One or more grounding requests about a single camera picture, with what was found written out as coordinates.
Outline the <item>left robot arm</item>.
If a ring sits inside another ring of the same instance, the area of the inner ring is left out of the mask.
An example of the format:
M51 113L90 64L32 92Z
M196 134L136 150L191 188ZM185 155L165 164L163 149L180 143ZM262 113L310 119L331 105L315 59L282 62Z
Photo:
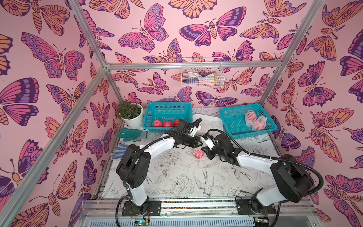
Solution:
M148 203L144 181L151 160L179 145L198 148L202 146L202 141L199 136L163 134L162 137L146 145L131 144L127 147L116 173L123 181L123 186L134 206L143 207Z

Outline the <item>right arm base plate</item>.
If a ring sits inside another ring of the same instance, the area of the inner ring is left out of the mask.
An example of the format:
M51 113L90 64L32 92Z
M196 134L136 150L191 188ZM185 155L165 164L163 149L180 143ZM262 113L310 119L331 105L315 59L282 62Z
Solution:
M265 214L276 214L275 207L263 206L258 201L236 199L235 200L237 212L239 215L265 215Z

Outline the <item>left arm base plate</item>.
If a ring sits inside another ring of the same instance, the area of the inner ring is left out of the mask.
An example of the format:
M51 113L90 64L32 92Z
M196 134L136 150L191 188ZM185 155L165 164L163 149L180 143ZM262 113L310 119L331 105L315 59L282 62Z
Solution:
M133 216L160 216L161 214L161 201L148 201L137 206L131 201L126 201L123 206L122 216L133 217Z

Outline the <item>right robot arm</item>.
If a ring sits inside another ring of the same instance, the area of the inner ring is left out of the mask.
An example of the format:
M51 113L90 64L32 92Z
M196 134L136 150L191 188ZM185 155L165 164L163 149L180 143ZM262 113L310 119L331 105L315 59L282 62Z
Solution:
M273 176L275 184L258 190L250 200L256 213L274 203L294 202L310 194L318 192L324 185L324 179L314 168L297 162L291 155L281 158L244 151L232 145L219 147L217 145L201 149L209 159L219 156L222 161L234 166L254 168Z

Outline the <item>red apple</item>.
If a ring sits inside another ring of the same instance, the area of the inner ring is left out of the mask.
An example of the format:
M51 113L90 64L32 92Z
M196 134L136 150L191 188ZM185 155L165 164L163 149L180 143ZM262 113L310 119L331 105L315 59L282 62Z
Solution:
M175 121L174 121L174 127L177 127L178 126L178 124L179 124L179 119L176 119Z
M170 122L170 121L165 121L164 123L163 123L163 127L173 127L173 123L172 122Z

